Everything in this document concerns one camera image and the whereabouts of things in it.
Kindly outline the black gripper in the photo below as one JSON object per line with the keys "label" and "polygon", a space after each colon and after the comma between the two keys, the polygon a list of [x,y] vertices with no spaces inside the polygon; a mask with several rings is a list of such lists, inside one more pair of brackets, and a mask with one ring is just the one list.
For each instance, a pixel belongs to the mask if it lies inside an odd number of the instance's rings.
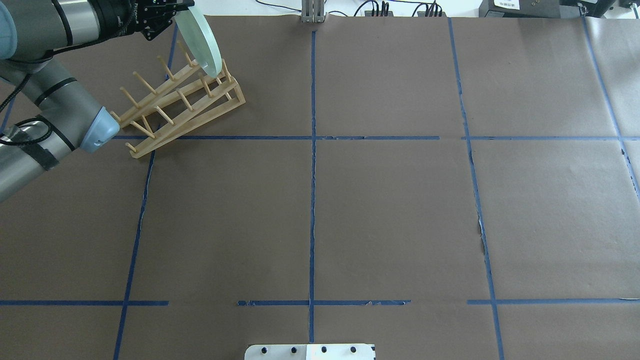
{"label": "black gripper", "polygon": [[194,0],[136,0],[134,32],[152,41],[174,22],[176,14],[194,5]]}

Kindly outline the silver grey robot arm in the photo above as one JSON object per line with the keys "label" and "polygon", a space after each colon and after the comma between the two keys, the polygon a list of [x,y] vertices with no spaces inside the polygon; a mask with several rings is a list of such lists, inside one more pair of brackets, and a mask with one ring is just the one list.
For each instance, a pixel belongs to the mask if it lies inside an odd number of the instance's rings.
{"label": "silver grey robot arm", "polygon": [[1,132],[1,200],[5,201],[73,151],[94,153],[121,129],[110,112],[56,55],[136,33],[149,41],[194,6],[192,0],[3,0],[1,80],[39,114]]}

